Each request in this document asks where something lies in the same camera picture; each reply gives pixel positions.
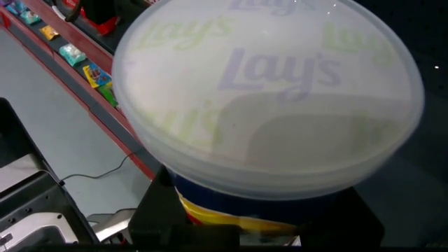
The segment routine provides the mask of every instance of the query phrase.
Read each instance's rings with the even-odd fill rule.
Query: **red shelf edge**
[[[89,112],[87,104],[85,104],[75,93],[73,93],[61,79],[59,79],[38,57],[34,55],[32,51],[30,51],[25,45],[23,45],[23,43],[18,38],[16,38],[14,34],[12,34],[7,28],[5,28],[4,26],[0,26],[0,28],[3,29],[10,37],[12,37],[19,45],[21,45],[23,50],[31,58],[33,58],[33,60],[36,61],[45,72],[50,74],[50,76],[55,79],[56,82],[58,82],[62,86],[62,88],[64,88],[69,93],[69,95],[72,96],[88,112],[91,119],[112,139],[112,141],[115,142],[115,144],[117,144],[117,146],[126,155],[132,153],[132,151],[128,147],[126,147],[126,145],[122,141],[120,141],[119,138],[114,133],[112,133],[112,131],[107,126],[105,126],[104,123],[102,123],[94,114]],[[135,154],[131,155],[129,158],[148,178],[154,178],[154,173],[149,168],[147,168],[147,166]]]
[[[22,0],[22,2],[39,15],[47,25],[53,27],[64,39],[84,52],[99,68],[111,74],[113,56],[110,53],[106,52],[77,27],[61,20],[53,9],[42,0]]]
[[[12,22],[17,28],[20,29],[25,35],[27,35],[36,45],[38,45],[49,56],[53,56],[53,50],[45,44],[34,32],[30,31],[14,14],[6,10],[5,7],[0,6],[0,13],[9,21]]]

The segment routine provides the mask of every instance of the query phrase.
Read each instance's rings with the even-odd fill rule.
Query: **black surface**
[[[16,116],[11,105],[0,99],[0,129],[3,162],[13,162],[26,154],[37,157],[44,165],[45,158],[34,145],[27,131]],[[97,243],[97,238],[84,215],[79,211],[71,196],[50,175],[48,171],[40,171],[14,186],[0,192],[0,230],[5,230],[30,214],[39,212],[56,212],[65,216],[73,228],[77,238],[84,244]],[[28,242],[47,242],[47,240],[30,237]]]
[[[129,222],[134,244],[163,244],[169,241],[172,226],[190,223],[168,171],[162,168],[146,191]]]
[[[0,118],[0,169],[28,153],[35,153],[43,162],[42,154],[4,98],[0,98]]]
[[[49,173],[40,171],[0,192],[0,230],[9,228],[30,214],[41,212],[61,213],[80,243],[98,243],[76,203]]]
[[[131,222],[129,233],[136,245],[194,244],[209,246],[210,239],[233,240],[235,227],[213,227],[214,235],[206,226],[192,227],[179,196],[165,168],[162,168],[151,183]],[[208,239],[194,232],[209,233]],[[341,192],[324,216],[298,229],[305,248],[322,246],[379,247],[384,236],[384,227],[371,212],[357,192],[350,188]]]

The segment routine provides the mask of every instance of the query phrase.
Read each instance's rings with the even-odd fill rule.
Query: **clear plastic lid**
[[[126,32],[113,81],[168,168],[265,200],[361,181],[409,137],[424,105],[401,40],[342,0],[162,0]]]

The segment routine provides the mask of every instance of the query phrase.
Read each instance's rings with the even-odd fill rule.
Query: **red object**
[[[42,1],[35,1],[35,0],[31,0],[31,2],[34,3],[38,3]],[[61,58],[61,56],[59,56],[57,53],[53,53],[53,51],[46,45],[46,43],[44,41],[42,41],[37,35],[35,35],[35,33],[31,30],[28,29],[28,27],[26,27],[21,21],[18,20],[17,17],[14,16],[14,14],[10,13],[9,11],[7,11],[3,6],[0,6],[0,15],[1,18],[3,20],[3,26],[0,25],[0,28],[3,28],[3,30],[9,34],[13,39],[15,39],[17,41],[17,43],[19,43],[24,51],[26,53],[28,53],[38,64],[41,65],[41,67],[48,73],[50,74],[68,93],[69,95],[71,95],[88,113],[89,116],[91,117],[91,119],[93,119],[93,121],[95,123],[98,124],[98,126],[100,128],[103,129],[103,131],[112,139],[112,141],[114,141],[118,147],[120,147],[122,149],[122,151],[126,154],[129,155],[130,153],[132,153],[132,151],[121,141],[119,140],[119,138],[112,133],[112,131],[105,126],[105,124],[98,119],[93,113],[90,112],[89,110],[89,106],[87,104],[85,104],[75,93],[73,93],[71,91],[71,89],[69,87],[67,87],[65,85],[64,82],[62,82],[62,80],[60,80],[52,71],[51,69],[49,69],[44,63],[42,63],[40,61],[39,58],[37,58],[32,51],[30,51],[25,45],[22,44],[22,42],[16,38],[14,36],[14,34],[12,34],[8,28],[10,27],[11,24],[14,24],[21,32],[23,32],[28,38],[30,38],[33,42],[35,42],[35,44],[37,46],[39,46],[43,51],[45,51],[46,54],[48,54],[49,56],[51,56],[75,81],[77,81],[78,83],[81,84],[81,86],[95,99],[99,102],[99,104],[107,110],[108,113],[110,113],[119,123],[121,123],[123,125],[123,127],[127,128],[124,124],[128,125],[128,127],[130,129],[132,129],[129,125],[129,123],[126,121],[125,117],[118,112],[116,109],[114,109],[112,107],[112,105],[110,105],[98,92],[96,92],[93,88],[90,87],[90,84],[78,73],[76,72],[68,63],[67,61],[65,61],[64,59]],[[130,155],[129,157],[134,164],[150,179],[154,178],[154,174],[152,173],[152,171],[136,156],[136,155]]]
[[[202,222],[195,217],[191,216],[189,213],[187,213],[187,217],[190,219],[191,223],[195,225],[202,225]]]
[[[73,9],[78,3],[78,0],[62,0],[62,3],[66,7]],[[110,34],[117,26],[118,17],[112,17],[110,20],[103,24],[95,24],[94,22],[86,18],[83,8],[81,8],[80,15],[82,15],[83,18],[85,18],[89,22],[89,24],[92,25],[102,36]]]

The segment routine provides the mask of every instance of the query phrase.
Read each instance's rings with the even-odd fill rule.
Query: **colorful snack packet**
[[[62,46],[59,49],[59,53],[65,58],[65,60],[72,67],[87,58],[84,52],[81,52],[72,44]]]
[[[45,38],[49,41],[54,39],[56,36],[59,36],[57,31],[54,30],[50,25],[40,28],[39,31],[41,31]]]
[[[6,10],[11,12],[12,14],[20,15],[21,13],[28,10],[28,7],[24,5],[21,1],[12,1],[7,7]]]
[[[41,17],[30,10],[27,10],[20,14],[20,17],[22,17],[28,25],[32,25],[36,22],[41,21]]]
[[[112,82],[112,78],[96,64],[84,66],[83,71],[92,88],[98,88]]]
[[[118,106],[117,99],[115,98],[115,95],[112,90],[112,83],[109,83],[107,85],[103,85],[101,87],[97,88],[98,92],[100,92],[103,97],[114,107],[116,108]]]

